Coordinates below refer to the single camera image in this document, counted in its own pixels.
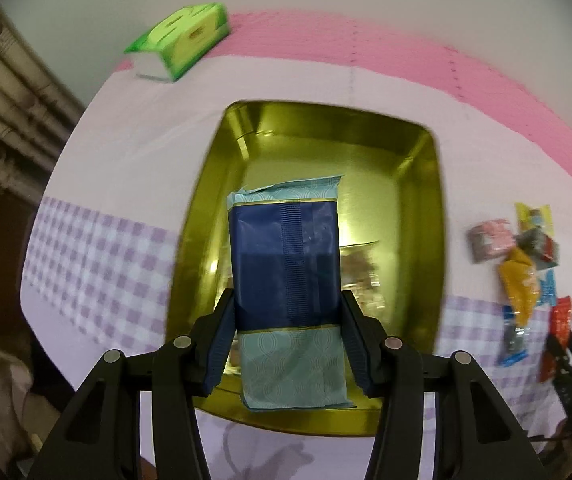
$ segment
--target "gold tray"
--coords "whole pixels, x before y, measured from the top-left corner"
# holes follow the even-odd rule
[[[444,213],[431,134],[371,112],[294,102],[238,102],[224,112],[179,239],[167,338],[188,333],[231,286],[228,193],[333,174],[343,175],[339,243],[368,244],[377,269],[385,307],[376,316],[390,335],[431,352],[444,282]],[[374,435],[381,401],[361,393],[349,366],[347,379],[355,408],[255,413],[240,400],[241,380],[229,359],[221,384],[195,405],[269,430]]]

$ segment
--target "pink foam mat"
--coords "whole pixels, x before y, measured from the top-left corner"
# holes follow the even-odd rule
[[[524,86],[434,41],[323,12],[232,14],[233,33],[208,54],[355,66],[442,90],[537,144],[572,176],[572,129]],[[117,70],[132,67],[125,60]]]

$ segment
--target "yellow snack bag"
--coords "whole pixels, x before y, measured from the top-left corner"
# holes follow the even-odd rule
[[[525,233],[535,227],[544,231],[550,238],[555,236],[553,231],[553,216],[549,205],[530,207],[521,202],[515,203],[520,233]]]
[[[524,328],[541,294],[535,265],[524,251],[515,247],[499,265],[499,276],[511,301],[515,322]]]

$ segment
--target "tissue box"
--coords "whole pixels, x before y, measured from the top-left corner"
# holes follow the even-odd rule
[[[176,81],[230,32],[226,7],[182,7],[126,49],[137,75]]]

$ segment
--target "blue package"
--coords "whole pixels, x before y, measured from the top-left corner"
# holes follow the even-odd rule
[[[339,329],[339,176],[227,198],[243,402],[351,406]]]
[[[555,284],[555,275],[553,269],[549,269],[544,273],[544,279],[540,280],[541,296],[537,302],[537,306],[549,304],[557,305],[557,286]]]
[[[524,341],[525,329],[517,326],[515,313],[510,305],[502,307],[502,317],[504,318],[504,354],[499,364],[509,367],[528,356]]]

